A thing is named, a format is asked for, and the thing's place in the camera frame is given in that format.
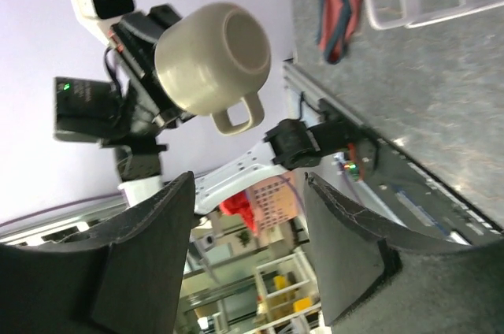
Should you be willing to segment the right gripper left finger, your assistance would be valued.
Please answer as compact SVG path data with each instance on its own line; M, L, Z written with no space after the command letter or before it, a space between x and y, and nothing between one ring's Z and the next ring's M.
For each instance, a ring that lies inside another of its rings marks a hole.
M171 333L195 202L191 172L85 232L43 246L41 333Z

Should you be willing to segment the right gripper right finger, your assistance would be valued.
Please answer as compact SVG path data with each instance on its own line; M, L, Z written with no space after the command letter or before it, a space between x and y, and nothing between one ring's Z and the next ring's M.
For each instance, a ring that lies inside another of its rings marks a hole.
M464 246L373 212L316 173L305 178L306 223L324 319L330 326L444 326L428 260Z

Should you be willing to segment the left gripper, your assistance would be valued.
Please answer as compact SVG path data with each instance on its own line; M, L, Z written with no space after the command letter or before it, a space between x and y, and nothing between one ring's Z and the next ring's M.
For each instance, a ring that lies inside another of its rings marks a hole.
M170 5L124 15L106 30L107 80L54 79L54 138L118 146L152 139L194 118L164 92L154 51L181 16Z

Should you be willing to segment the olive green small cup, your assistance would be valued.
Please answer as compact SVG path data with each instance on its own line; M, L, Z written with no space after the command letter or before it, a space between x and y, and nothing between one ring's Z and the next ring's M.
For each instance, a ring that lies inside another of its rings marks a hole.
M264 120L258 92L271 61L264 28L230 2L189 14L162 34L154 51L164 92L184 111L211 117L222 135L246 132Z

